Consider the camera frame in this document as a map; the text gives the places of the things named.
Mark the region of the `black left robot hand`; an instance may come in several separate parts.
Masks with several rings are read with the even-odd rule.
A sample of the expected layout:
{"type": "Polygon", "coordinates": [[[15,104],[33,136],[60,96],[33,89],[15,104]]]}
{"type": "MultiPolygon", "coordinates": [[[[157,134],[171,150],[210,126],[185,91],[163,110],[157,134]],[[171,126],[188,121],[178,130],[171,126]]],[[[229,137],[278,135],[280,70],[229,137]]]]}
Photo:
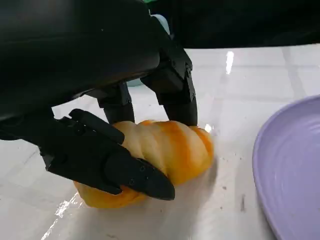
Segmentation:
{"type": "Polygon", "coordinates": [[[170,201],[158,167],[123,147],[127,81],[155,92],[170,120],[198,123],[185,50],[141,0],[3,0],[0,137],[38,146],[46,170],[112,195],[170,201]]]}

